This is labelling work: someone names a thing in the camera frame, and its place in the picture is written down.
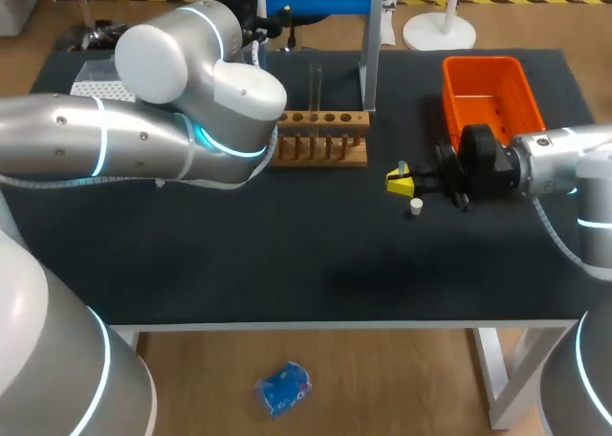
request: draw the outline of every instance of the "table leg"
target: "table leg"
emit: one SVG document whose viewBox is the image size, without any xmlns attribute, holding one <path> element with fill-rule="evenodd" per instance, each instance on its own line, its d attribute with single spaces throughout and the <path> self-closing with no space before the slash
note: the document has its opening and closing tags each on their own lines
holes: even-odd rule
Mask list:
<svg viewBox="0 0 612 436">
<path fill-rule="evenodd" d="M 526 330 L 509 359 L 508 369 L 496 329 L 473 330 L 487 390 L 492 429 L 513 428 L 525 412 L 537 403 L 542 367 L 568 329 L 556 327 Z"/>
<path fill-rule="evenodd" d="M 139 331 L 121 329 L 120 326 L 113 326 L 113 329 L 123 340 L 125 340 L 125 342 L 127 342 L 132 350 L 136 351 L 136 347 L 138 346 L 138 338 L 141 334 Z"/>
</svg>

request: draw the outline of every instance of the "black tabletop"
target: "black tabletop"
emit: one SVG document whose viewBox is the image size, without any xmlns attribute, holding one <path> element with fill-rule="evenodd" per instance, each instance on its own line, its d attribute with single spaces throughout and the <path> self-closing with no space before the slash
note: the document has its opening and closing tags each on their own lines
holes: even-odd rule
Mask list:
<svg viewBox="0 0 612 436">
<path fill-rule="evenodd" d="M 592 122 L 560 52 L 459 55 L 491 54 L 521 60 L 548 128 Z M 69 92 L 99 56 L 51 55 L 33 92 Z M 431 162 L 445 56 L 381 54 L 367 168 L 268 169 L 230 192 L 148 181 L 4 192 L 33 254 L 110 324 L 581 316 L 602 284 L 563 256 L 529 202 L 461 213 L 434 194 L 408 221 L 405 199 L 385 192 L 398 160 Z M 322 108 L 359 109 L 355 53 L 268 61 L 289 108 L 307 106 L 315 61 Z M 576 250 L 576 199 L 543 204 Z"/>
</svg>

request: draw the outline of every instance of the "orange plastic bin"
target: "orange plastic bin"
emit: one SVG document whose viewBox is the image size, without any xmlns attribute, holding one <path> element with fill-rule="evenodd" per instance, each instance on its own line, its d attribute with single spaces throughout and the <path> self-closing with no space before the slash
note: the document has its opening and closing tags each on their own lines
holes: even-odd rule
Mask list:
<svg viewBox="0 0 612 436">
<path fill-rule="evenodd" d="M 520 62 L 511 56 L 450 56 L 444 60 L 444 111 L 459 150 L 466 125 L 486 123 L 507 145 L 515 135 L 545 130 Z"/>
</svg>

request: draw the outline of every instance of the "blue toy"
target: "blue toy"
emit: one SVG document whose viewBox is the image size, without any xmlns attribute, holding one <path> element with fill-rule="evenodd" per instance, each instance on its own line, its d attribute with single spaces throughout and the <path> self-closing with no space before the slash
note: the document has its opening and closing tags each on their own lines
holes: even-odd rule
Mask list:
<svg viewBox="0 0 612 436">
<path fill-rule="evenodd" d="M 259 381 L 255 391 L 274 418 L 302 401 L 312 388 L 306 369 L 289 361 L 278 372 Z"/>
</svg>

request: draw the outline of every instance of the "white table frame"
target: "white table frame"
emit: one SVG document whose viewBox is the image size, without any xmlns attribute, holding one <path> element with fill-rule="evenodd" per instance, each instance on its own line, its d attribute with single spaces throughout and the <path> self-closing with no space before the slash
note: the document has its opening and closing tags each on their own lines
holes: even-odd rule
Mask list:
<svg viewBox="0 0 612 436">
<path fill-rule="evenodd" d="M 550 352 L 576 320 L 501 321 L 300 321 L 113 326 L 132 348 L 140 333 L 323 329 L 472 329 L 494 430 L 515 427 L 539 400 L 539 377 Z M 511 356 L 504 355 L 497 328 L 523 328 Z"/>
</svg>

